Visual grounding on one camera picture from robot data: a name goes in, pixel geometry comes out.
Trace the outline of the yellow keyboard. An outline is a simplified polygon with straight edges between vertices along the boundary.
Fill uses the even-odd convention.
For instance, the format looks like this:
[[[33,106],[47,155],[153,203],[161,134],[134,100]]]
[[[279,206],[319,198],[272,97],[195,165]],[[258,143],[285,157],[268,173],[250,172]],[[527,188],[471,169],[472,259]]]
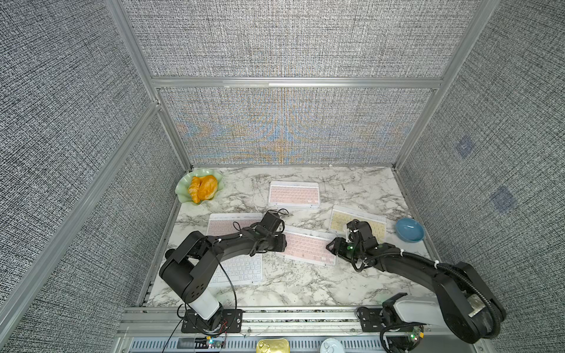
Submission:
[[[330,230],[346,234],[347,223],[357,219],[360,222],[367,222],[372,228],[372,234],[377,238],[379,243],[385,241],[387,231],[387,218],[377,216],[370,213],[353,210],[347,207],[335,205],[332,209],[330,218]]]

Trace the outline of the pink keyboard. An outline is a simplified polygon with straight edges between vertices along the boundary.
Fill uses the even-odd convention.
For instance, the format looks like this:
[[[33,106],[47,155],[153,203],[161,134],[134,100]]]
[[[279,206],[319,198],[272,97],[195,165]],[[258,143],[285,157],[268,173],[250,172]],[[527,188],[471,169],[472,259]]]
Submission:
[[[222,236],[260,222],[263,213],[213,213],[209,217],[206,235]]]
[[[278,256],[317,266],[335,266],[336,256],[326,249],[335,239],[334,234],[298,227],[287,227],[283,233],[287,245]]]
[[[272,181],[269,186],[268,204],[273,207],[319,208],[319,184]]]

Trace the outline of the white keyboard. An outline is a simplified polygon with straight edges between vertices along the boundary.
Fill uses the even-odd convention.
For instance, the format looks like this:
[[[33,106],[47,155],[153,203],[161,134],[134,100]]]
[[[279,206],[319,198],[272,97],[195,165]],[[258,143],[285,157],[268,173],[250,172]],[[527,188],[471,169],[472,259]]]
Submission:
[[[209,287],[230,287],[254,285],[263,281],[263,258],[261,254],[253,257],[238,256],[221,262]]]

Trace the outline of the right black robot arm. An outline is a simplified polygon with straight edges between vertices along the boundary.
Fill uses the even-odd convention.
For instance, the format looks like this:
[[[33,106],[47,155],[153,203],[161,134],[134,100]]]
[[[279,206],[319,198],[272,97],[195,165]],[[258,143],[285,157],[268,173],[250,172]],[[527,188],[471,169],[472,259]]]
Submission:
[[[392,244],[380,244],[366,222],[349,222],[347,238],[335,238],[326,249],[349,262],[361,273],[370,268],[409,279],[434,292],[434,308],[417,313],[415,302],[407,294],[398,294],[383,303],[381,314],[386,327],[432,325],[433,316],[459,339],[474,344],[480,339],[497,338],[506,319],[506,310],[475,268],[468,263],[456,265],[432,261]]]

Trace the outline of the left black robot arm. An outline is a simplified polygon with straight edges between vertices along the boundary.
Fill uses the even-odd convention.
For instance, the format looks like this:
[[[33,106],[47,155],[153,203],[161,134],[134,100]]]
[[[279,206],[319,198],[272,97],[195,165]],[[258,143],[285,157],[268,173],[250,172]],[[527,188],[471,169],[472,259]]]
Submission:
[[[166,252],[160,278],[201,319],[210,320],[221,310],[219,301],[207,289],[222,261],[264,252],[283,252],[287,246],[282,232],[245,227],[222,236],[190,233],[175,249]]]

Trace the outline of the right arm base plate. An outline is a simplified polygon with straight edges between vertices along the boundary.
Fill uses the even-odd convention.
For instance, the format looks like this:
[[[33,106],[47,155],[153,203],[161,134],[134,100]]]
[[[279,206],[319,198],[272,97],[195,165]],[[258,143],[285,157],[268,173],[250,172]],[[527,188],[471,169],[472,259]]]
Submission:
[[[401,319],[393,307],[358,307],[355,314],[363,332],[380,332],[383,329],[411,332],[415,327],[423,328],[422,323]]]

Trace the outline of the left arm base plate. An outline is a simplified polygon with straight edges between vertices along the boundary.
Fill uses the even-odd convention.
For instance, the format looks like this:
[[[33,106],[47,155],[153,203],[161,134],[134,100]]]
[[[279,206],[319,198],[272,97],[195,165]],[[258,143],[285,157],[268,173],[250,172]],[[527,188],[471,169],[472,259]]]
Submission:
[[[244,311],[241,309],[220,309],[210,319],[204,320],[193,310],[187,310],[182,321],[182,333],[222,335],[240,333]]]

